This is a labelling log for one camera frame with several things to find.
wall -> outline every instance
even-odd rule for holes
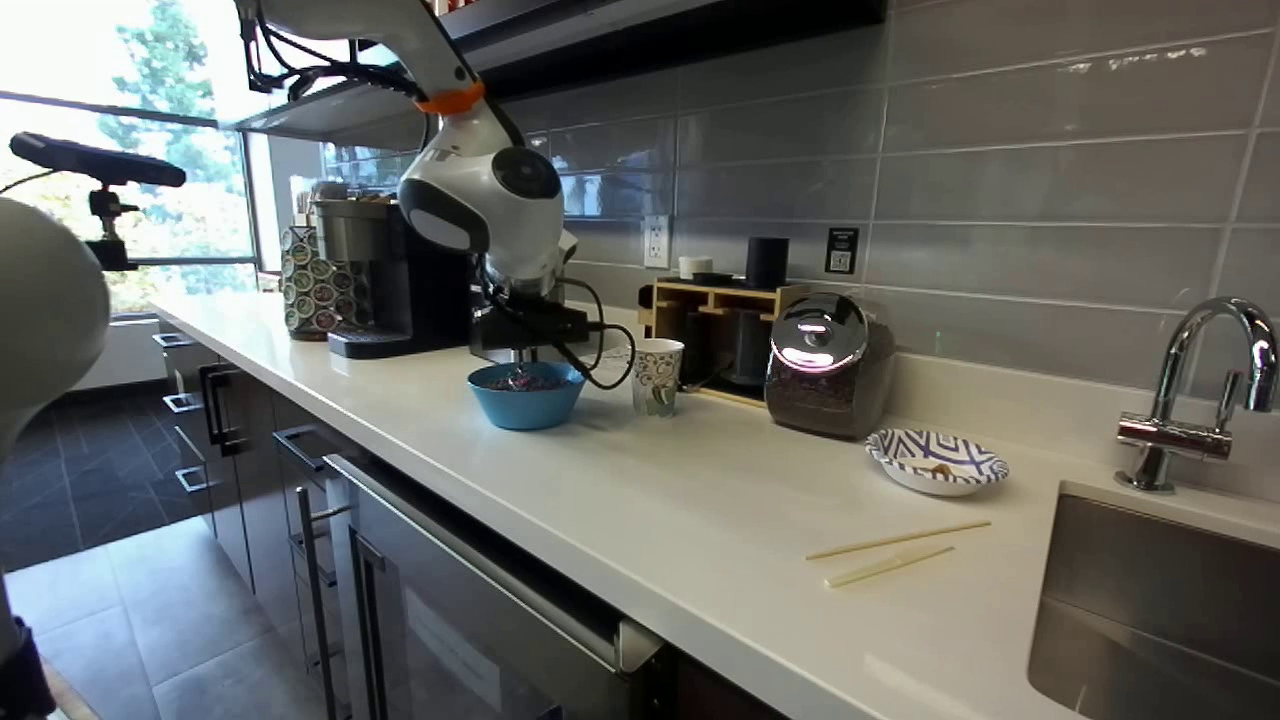
[[[163,380],[157,352],[157,318],[112,318],[103,355],[78,374],[71,390]]]
[[[912,352],[1146,387],[1199,294],[1280,312],[1273,61],[1274,0],[892,0],[885,28],[513,114],[599,184],[572,229],[609,300],[635,300],[640,216],[668,211],[670,256],[720,266],[790,235],[790,281],[859,294]],[[833,224],[865,229],[850,281],[821,273]]]

electrical outlet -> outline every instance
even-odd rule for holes
[[[859,238],[859,229],[829,229],[825,273],[850,275],[856,273],[856,238]]]
[[[640,238],[645,238],[645,266],[670,266],[668,216],[645,216]]]

wooden chopsticks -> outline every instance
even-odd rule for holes
[[[912,539],[947,536],[947,530],[970,530],[970,526],[986,526],[986,523],[991,520],[966,520],[966,523],[943,523],[943,526],[922,526],[922,530],[898,530],[898,536],[881,536],[881,539],[865,539],[865,542],[825,549],[825,553],[811,553],[809,560],[817,565],[817,560],[833,560],[833,556],[847,556],[847,553],[892,549],[892,542],[912,542]],[[856,585],[856,580],[869,580],[869,575],[885,575],[885,570],[943,556],[953,549],[956,542],[898,549],[898,553],[892,553],[892,556],[885,556],[875,565],[825,575],[825,586],[840,586],[840,585]]]
[[[829,586],[856,585],[856,580],[885,575],[885,570],[896,570],[896,568],[920,565],[929,556],[943,556],[943,553],[953,553],[953,542],[902,549],[902,553],[885,556],[881,565],[825,575],[825,585]]]

dishwasher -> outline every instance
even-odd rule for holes
[[[372,457],[325,457],[355,720],[653,715],[660,640]]]

faucet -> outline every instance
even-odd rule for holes
[[[1199,340],[1203,323],[1215,314],[1231,314],[1244,326],[1249,340],[1249,387],[1240,397],[1240,372],[1222,374],[1221,400],[1215,400],[1215,423],[1178,423],[1173,420],[1173,400],[1178,390],[1183,355]],[[1231,403],[1240,397],[1240,409],[1268,411],[1273,409],[1273,380],[1274,380],[1274,323],[1258,304],[1236,300],[1236,294],[1213,294],[1194,304],[1176,331],[1168,337],[1168,346],[1159,355],[1159,380],[1151,397],[1146,417],[1118,417],[1115,441],[1137,443],[1142,457],[1137,470],[1118,470],[1141,490],[1168,490],[1168,452],[1189,457],[1231,457]]]

